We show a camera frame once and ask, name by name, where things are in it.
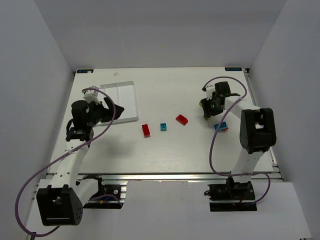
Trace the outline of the red long lego brick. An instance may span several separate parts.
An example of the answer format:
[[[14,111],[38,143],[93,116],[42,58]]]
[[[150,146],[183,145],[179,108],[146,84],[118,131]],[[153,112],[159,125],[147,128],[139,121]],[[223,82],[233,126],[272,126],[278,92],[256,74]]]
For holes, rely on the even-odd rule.
[[[143,124],[143,125],[141,126],[141,128],[142,128],[142,132],[143,132],[144,137],[145,137],[145,138],[150,137],[151,133],[150,133],[150,129],[149,129],[148,124]]]

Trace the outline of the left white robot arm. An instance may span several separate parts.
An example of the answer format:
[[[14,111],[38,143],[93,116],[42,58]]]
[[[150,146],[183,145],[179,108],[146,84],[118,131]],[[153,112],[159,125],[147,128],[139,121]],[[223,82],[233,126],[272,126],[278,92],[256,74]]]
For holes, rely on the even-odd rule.
[[[94,138],[93,128],[99,123],[118,119],[124,107],[113,104],[107,97],[103,105],[96,97],[91,102],[77,100],[71,104],[72,118],[67,124],[65,153],[46,188],[39,188],[36,200],[44,226],[77,226],[87,202],[104,194],[98,176],[77,180],[81,164]]]

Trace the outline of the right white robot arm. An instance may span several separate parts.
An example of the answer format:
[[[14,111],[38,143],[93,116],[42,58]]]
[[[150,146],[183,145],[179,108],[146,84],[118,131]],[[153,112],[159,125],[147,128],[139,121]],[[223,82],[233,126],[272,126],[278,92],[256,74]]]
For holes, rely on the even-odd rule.
[[[239,141],[242,147],[234,168],[226,175],[236,185],[246,185],[251,181],[259,159],[277,141],[274,112],[271,108],[261,108],[245,100],[245,96],[232,93],[229,83],[218,82],[214,86],[202,88],[206,98],[200,101],[203,117],[224,114],[218,127],[226,116],[232,113],[240,119]]]

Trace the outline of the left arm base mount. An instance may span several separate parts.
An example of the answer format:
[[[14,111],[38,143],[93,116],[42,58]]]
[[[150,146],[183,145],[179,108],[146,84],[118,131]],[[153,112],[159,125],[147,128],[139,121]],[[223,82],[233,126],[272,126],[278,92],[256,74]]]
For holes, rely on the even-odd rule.
[[[105,181],[102,175],[89,174],[81,176],[75,182],[75,186],[84,186],[87,180],[94,180],[97,191],[83,205],[84,209],[118,209],[124,204],[124,185],[114,181]]]

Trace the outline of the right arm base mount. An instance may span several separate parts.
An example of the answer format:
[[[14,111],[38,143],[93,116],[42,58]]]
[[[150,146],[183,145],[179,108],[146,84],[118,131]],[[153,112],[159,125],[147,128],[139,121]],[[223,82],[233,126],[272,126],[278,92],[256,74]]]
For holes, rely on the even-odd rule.
[[[234,182],[229,177],[223,184],[209,184],[203,193],[209,197],[210,212],[256,212],[256,196],[250,181]]]

